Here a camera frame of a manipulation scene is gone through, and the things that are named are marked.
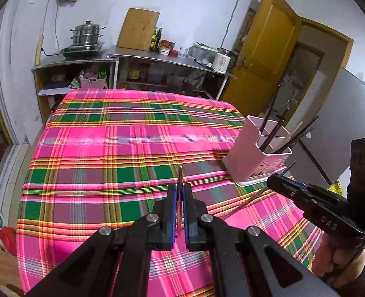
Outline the person right hand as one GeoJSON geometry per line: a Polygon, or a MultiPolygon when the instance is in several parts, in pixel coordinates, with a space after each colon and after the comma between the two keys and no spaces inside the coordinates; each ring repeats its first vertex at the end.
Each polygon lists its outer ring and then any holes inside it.
{"type": "Polygon", "coordinates": [[[365,267],[365,249],[359,250],[332,250],[329,244],[330,236],[324,233],[321,244],[315,252],[311,271],[314,275],[323,277],[331,273],[335,266],[346,267],[345,271],[333,283],[334,288],[341,288],[356,280],[365,267]]]}

